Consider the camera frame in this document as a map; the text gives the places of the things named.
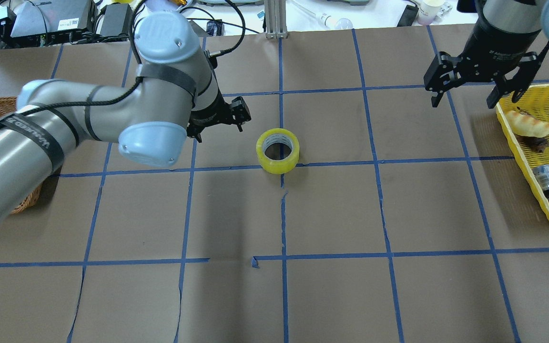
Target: silver robot arm tube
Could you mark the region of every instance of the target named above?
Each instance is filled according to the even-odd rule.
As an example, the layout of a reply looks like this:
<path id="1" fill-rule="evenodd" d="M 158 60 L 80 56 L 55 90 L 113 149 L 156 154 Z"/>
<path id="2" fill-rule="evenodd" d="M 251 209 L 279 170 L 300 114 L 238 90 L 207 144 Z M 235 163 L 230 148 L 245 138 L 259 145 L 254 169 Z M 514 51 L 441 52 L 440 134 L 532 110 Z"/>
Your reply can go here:
<path id="1" fill-rule="evenodd" d="M 152 39 L 137 41 L 137 48 L 150 63 L 139 68 L 138 76 L 143 79 L 135 91 L 117 104 L 60 107 L 22 116 L 24 111 L 47 104 L 111 100 L 126 92 L 59 80 L 33 82 L 23 88 L 19 115 L 5 119 L 23 130 L 0 130 L 0 222 L 85 139 L 119 142 L 120 153 L 137 162 L 161 167 L 176 162 L 194 104 L 215 103 L 214 96 L 220 92 L 198 37 L 185 18 L 160 12 L 146 17 L 141 26 L 136 37 L 143 33 Z M 162 37 L 154 32 L 158 28 L 175 36 Z M 183 76 L 187 82 L 178 82 Z M 189 84 L 195 86 L 194 93 Z M 23 120 L 39 130 L 27 128 Z M 47 153 L 46 144 L 60 146 L 60 159 Z"/>

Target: robotic arm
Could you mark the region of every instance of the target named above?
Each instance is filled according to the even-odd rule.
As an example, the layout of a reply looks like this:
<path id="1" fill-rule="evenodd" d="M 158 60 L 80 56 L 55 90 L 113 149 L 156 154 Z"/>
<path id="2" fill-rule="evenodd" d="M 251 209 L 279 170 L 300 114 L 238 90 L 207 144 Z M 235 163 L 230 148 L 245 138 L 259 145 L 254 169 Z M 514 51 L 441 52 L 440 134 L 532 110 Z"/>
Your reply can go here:
<path id="1" fill-rule="evenodd" d="M 0 221 L 82 141 L 120 143 L 125 157 L 170 168 L 186 136 L 201 141 L 204 128 L 215 124 L 242 131 L 251 120 L 241 97 L 224 101 L 216 61 L 181 14 L 150 14 L 135 42 L 147 62 L 129 90 L 63 80 L 22 88 L 18 111 L 0 120 Z"/>
<path id="2" fill-rule="evenodd" d="M 549 0 L 460 0 L 462 11 L 477 11 L 478 21 L 463 52 L 453 57 L 438 52 L 423 80 L 435 92 L 433 107 L 444 92 L 466 82 L 495 82 L 487 105 L 492 109 L 502 96 L 518 102 L 534 80 L 549 43 L 540 54 L 527 52 L 543 28 L 549 39 Z M 518 67 L 511 80 L 508 72 Z"/>

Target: white cup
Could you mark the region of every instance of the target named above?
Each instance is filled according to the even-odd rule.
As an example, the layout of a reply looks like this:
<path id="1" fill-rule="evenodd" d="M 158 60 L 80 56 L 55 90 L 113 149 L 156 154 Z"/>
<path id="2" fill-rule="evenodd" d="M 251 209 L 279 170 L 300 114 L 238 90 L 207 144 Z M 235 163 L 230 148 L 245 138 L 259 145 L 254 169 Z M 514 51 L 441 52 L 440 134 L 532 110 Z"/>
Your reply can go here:
<path id="1" fill-rule="evenodd" d="M 421 25 L 429 25 L 434 19 L 445 0 L 422 0 L 418 9 L 417 22 Z"/>

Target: black phone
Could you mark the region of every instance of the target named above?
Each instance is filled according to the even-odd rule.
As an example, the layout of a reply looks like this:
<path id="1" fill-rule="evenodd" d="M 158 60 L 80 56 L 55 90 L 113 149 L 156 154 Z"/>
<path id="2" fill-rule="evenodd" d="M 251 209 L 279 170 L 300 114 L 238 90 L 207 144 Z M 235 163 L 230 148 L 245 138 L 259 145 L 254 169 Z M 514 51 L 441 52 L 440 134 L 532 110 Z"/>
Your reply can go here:
<path id="1" fill-rule="evenodd" d="M 417 18 L 417 15 L 418 15 L 417 6 L 406 5 L 406 9 L 404 10 L 404 13 L 402 13 L 401 18 L 399 18 L 397 27 L 399 28 L 400 26 L 412 26 L 412 23 L 414 22 L 414 19 Z"/>

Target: tape roll core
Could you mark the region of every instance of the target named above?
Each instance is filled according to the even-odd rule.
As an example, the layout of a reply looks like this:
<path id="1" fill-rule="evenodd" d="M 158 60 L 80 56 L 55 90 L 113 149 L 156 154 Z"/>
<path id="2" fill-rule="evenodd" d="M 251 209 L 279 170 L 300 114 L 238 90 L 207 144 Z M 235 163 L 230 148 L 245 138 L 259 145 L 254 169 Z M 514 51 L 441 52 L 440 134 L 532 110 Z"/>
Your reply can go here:
<path id="1" fill-rule="evenodd" d="M 286 158 L 274 160 L 266 156 L 268 147 L 277 143 L 287 145 L 291 150 Z M 291 131 L 285 129 L 271 129 L 264 132 L 260 138 L 257 139 L 255 152 L 257 153 L 257 160 L 265 171 L 271 174 L 280 175 L 288 173 L 296 167 L 300 156 L 300 143 L 296 135 L 291 133 Z"/>

